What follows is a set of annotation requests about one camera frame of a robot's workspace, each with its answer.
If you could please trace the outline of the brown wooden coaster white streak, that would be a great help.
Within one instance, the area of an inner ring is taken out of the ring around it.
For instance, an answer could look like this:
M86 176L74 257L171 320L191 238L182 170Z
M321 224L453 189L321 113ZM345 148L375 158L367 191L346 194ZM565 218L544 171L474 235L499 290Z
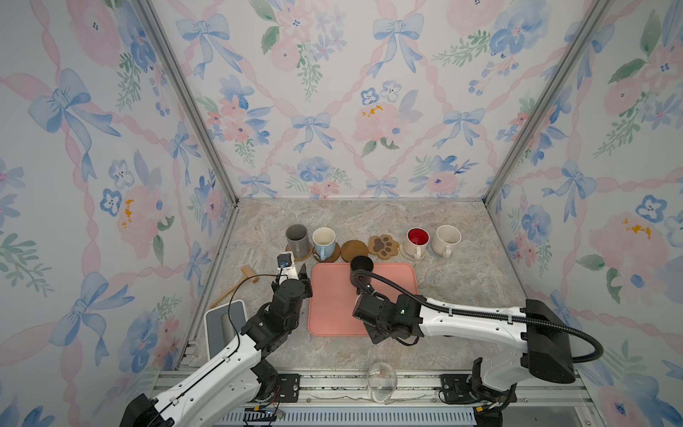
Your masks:
M334 247L334 252L327 257L327 259L323 260L318 252L316 250L313 251L313 258L315 259L316 262L318 263L335 263L341 256L341 247L338 243L335 244Z

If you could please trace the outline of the grey ceramic mug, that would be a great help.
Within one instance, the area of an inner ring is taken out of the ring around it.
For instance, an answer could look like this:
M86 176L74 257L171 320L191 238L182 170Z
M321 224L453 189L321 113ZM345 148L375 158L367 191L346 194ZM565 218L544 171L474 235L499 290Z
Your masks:
M291 250L299 257L309 252L309 235L307 228L302 224L294 224L286 229L286 240Z

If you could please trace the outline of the cream mug blue handle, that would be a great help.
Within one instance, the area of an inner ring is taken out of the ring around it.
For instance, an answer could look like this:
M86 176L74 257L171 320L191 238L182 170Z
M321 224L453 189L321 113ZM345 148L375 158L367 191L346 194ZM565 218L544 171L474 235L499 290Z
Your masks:
M329 227L316 229L312 235L315 253L320 261L330 259L336 249L336 233Z

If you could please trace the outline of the plain brown wooden coaster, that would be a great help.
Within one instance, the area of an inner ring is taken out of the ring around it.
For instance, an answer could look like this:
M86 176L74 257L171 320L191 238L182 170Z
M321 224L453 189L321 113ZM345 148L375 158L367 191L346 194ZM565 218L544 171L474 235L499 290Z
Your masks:
M341 246L341 259L345 263L350 263L357 256L368 256L368 254L366 243L357 239L349 240Z

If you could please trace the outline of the black ceramic mug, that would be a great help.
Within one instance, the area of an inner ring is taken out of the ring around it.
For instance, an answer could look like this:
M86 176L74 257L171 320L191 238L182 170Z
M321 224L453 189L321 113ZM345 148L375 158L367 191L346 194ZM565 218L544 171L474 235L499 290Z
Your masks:
M358 295L372 288L372 277L368 273L373 272L374 266L374 262L366 255L356 256L350 262L350 283Z

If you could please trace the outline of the multicolour stitched round coaster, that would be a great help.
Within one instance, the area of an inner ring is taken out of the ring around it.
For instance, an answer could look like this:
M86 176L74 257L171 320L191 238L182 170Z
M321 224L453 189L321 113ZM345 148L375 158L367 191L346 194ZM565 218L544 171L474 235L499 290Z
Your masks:
M407 259L412 261L420 261L426 256L424 247L401 246L400 253Z

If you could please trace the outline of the cork paw print coaster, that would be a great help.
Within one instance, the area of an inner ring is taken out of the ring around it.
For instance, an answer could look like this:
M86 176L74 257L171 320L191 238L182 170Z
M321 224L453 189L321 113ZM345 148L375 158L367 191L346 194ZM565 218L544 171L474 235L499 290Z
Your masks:
M374 255L383 261L388 261L397 256L400 251L400 243L387 234L371 236L368 240L367 247L369 254Z

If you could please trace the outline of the white mug red interior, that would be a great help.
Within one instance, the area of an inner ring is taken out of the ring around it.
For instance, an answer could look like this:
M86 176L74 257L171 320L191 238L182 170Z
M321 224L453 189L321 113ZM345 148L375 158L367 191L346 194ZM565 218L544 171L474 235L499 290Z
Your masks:
M425 251L430 243L430 234L423 228L412 228L407 232L402 246L424 247Z

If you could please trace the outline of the white speckled mug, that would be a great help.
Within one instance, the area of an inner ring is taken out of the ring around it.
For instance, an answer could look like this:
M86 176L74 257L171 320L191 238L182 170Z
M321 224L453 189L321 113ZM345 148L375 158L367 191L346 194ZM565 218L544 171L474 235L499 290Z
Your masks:
M434 240L431 246L441 255L445 255L446 251L453 254L455 247L462 241L462 233L453 225L441 225L437 228Z

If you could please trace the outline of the woven rattan round coaster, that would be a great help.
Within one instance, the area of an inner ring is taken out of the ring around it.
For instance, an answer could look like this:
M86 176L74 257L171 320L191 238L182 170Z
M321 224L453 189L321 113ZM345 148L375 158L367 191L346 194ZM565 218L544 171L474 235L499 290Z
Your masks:
M302 256L302 257L299 257L299 256L297 256L297 255L291 250L291 248L289 247L289 245L287 245L284 252L286 252L286 253L290 253L290 252L291 252L292 255L293 255L293 260L294 260L295 262L297 262L297 263L300 263L300 262L305 262L306 260L308 260L309 258L311 258L311 256L313 256L313 254L314 254L315 251L314 251L314 247L309 247L309 252L307 252L306 255L304 255L304 256Z

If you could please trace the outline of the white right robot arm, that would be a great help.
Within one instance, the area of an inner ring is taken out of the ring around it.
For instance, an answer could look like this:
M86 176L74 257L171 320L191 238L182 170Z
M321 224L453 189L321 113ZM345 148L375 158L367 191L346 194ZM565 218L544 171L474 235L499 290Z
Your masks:
M514 400L520 382L537 378L548 383L576 380L568 334L541 302L524 307L488 309L447 304L422 295L400 295L392 301L375 293L358 296L353 316L364 323L373 343L393 339L405 346L423 337L448 336L503 345L490 357L478 357L471 373L442 380L448 404L482 403L501 407Z

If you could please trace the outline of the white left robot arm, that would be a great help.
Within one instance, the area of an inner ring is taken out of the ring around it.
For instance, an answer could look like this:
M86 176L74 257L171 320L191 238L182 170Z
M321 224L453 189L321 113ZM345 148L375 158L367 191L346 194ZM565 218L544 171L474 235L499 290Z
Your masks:
M120 424L212 426L237 407L272 395L277 370L266 358L297 329L302 303L312 297L306 266L282 269L272 288L272 301L261 306L223 350L155 398L136 397Z

